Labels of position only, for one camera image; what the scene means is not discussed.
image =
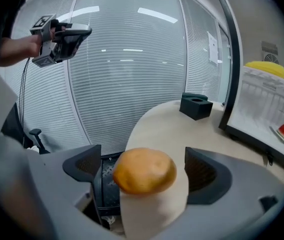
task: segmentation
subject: black cup holder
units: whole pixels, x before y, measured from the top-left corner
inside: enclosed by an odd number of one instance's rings
[[[232,184],[232,174],[226,166],[190,147],[185,149],[185,172],[189,205],[210,205],[225,195]]]
[[[212,102],[199,97],[183,97],[180,112],[194,120],[199,120],[210,116],[212,106]]]

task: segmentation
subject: white paper on glass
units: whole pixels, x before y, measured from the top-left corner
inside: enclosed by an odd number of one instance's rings
[[[217,55],[218,55],[217,40],[209,32],[207,32],[207,34],[208,34],[208,46],[210,49],[210,61],[217,64]]]

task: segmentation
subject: yellow potato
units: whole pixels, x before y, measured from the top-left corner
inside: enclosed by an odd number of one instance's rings
[[[134,148],[121,154],[113,180],[123,192],[147,195],[168,189],[176,179],[176,165],[164,152]]]

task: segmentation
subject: beige tabletop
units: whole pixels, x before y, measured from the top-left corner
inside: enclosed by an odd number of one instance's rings
[[[185,147],[218,152],[264,166],[284,183],[284,168],[252,148],[231,140],[218,128],[224,108],[214,102],[210,117],[193,120],[179,112],[180,101],[160,104],[135,125],[126,150],[151,148],[166,152],[176,163],[177,179],[166,191],[149,197],[120,192],[121,215],[129,240],[150,239],[181,215],[186,207],[188,178],[184,170]]]

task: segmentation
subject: black bracket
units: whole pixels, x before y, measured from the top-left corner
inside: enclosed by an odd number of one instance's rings
[[[266,153],[266,157],[267,157],[267,160],[268,160],[268,163],[270,166],[273,165],[273,160],[274,160],[274,156],[272,156],[270,153]]]

